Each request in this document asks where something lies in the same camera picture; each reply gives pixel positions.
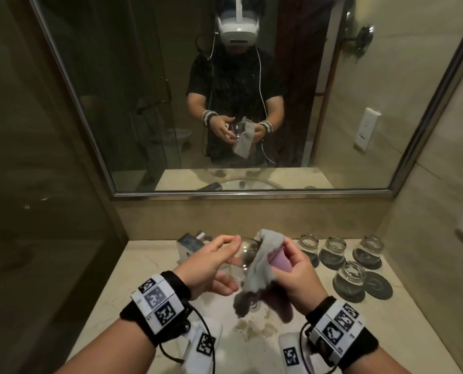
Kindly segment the person's left hand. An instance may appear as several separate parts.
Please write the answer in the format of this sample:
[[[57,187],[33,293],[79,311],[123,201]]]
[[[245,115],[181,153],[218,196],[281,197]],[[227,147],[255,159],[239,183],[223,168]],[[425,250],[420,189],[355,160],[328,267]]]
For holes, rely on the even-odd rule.
[[[222,264],[230,262],[234,256],[213,256],[207,251],[207,244],[173,271],[190,289],[191,301],[205,292],[231,296],[239,289],[231,275],[219,270]]]

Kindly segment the person's right hand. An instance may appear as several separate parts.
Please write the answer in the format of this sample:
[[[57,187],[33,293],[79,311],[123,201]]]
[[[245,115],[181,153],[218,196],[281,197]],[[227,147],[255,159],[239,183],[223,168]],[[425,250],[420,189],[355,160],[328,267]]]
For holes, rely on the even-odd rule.
[[[315,310],[328,293],[306,254],[300,250],[300,262],[290,272],[272,267],[276,282],[282,286],[295,309],[306,316]]]

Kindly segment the clear stemmed glass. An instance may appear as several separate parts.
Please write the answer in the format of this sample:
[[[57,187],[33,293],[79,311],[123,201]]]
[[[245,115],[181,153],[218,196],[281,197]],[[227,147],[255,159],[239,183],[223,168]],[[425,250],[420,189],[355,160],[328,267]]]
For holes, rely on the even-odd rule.
[[[219,268],[226,274],[231,275],[238,281],[245,279],[250,265],[253,263],[259,251],[259,241],[253,238],[241,238],[239,251],[230,262],[222,264]]]

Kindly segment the grey and purple cleaning cloth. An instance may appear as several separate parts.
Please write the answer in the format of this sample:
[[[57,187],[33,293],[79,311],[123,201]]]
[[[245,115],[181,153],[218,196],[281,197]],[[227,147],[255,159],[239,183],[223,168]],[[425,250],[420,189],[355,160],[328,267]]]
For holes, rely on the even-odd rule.
[[[253,238],[259,241],[259,251],[233,302],[238,318],[247,316],[251,302],[260,301],[271,308],[281,322],[287,324],[293,320],[293,306],[285,289],[276,282],[272,272],[272,267],[286,272],[292,270],[283,251],[284,238],[283,234],[267,229],[261,229]]]

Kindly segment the person's left forearm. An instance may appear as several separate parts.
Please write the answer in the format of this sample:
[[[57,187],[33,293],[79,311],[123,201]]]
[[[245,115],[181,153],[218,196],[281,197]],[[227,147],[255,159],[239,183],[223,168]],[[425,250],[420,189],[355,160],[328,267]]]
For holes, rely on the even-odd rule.
[[[118,319],[55,374],[147,374],[155,356],[139,325]]]

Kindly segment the person's right forearm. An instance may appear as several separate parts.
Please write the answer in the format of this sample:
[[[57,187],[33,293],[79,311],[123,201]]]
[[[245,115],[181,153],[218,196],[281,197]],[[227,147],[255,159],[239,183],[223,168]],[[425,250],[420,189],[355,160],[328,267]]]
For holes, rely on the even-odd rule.
[[[411,374],[404,366],[390,356],[383,348],[364,355],[353,363],[346,374]]]

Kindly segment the clear glass tumbler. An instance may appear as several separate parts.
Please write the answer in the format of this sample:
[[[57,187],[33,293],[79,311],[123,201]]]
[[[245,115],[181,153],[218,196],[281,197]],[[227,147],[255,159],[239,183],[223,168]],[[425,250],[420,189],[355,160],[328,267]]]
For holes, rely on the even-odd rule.
[[[337,270],[336,275],[342,276],[344,279],[354,283],[355,285],[364,285],[366,271],[364,267],[355,261],[346,261],[346,263]]]
[[[319,239],[313,234],[301,234],[300,238],[297,241],[300,249],[304,251],[317,252],[319,255]]]
[[[325,245],[323,245],[322,248],[320,249],[320,251],[322,249],[327,249],[328,251],[331,251],[333,253],[345,255],[346,248],[347,248],[347,244],[344,239],[339,238],[339,237],[329,237],[326,240]]]
[[[359,246],[356,248],[362,248],[363,250],[381,258],[384,251],[384,243],[378,237],[368,235],[361,239]]]

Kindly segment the chrome faucet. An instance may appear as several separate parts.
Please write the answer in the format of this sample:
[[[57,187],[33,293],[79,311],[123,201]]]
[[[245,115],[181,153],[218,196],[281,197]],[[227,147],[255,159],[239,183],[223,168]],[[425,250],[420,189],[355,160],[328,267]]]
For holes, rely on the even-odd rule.
[[[206,243],[212,241],[212,237],[199,231],[196,234],[185,233],[177,241],[178,264],[185,262],[192,254],[199,251]]]

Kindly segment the black wristband with marker tags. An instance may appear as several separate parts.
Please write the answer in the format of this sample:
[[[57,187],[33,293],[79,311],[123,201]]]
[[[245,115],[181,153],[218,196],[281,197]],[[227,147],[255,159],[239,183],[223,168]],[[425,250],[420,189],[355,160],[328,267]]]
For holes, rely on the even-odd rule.
[[[189,287],[173,271],[153,275],[131,294],[120,319],[134,322],[154,347],[186,332]]]
[[[328,296],[306,315],[306,337],[313,353],[329,367],[345,371],[358,359],[375,352],[377,338],[365,327],[364,318],[349,303]]]

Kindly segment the sink basin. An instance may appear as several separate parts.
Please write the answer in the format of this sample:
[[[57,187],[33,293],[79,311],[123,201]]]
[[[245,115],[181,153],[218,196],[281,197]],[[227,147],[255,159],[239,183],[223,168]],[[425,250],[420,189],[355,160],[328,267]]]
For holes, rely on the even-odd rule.
[[[286,374],[278,339],[284,333],[299,332],[304,316],[294,310],[293,320],[285,324],[264,302],[258,302],[240,319],[234,312],[234,298],[235,294],[204,293],[192,303],[202,316],[223,327],[215,374]]]

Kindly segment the glass shower partition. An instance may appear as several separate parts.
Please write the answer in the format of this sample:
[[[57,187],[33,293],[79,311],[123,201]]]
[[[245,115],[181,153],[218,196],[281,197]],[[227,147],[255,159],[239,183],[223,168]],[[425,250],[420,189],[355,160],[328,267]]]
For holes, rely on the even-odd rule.
[[[69,356],[125,243],[29,0],[0,0],[0,374]]]

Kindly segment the wall mirror with metal frame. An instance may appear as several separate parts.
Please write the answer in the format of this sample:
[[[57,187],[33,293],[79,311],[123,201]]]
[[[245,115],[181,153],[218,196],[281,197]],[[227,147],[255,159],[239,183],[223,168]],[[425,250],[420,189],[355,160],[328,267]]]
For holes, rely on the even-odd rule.
[[[117,199],[396,193],[463,0],[29,0]]]

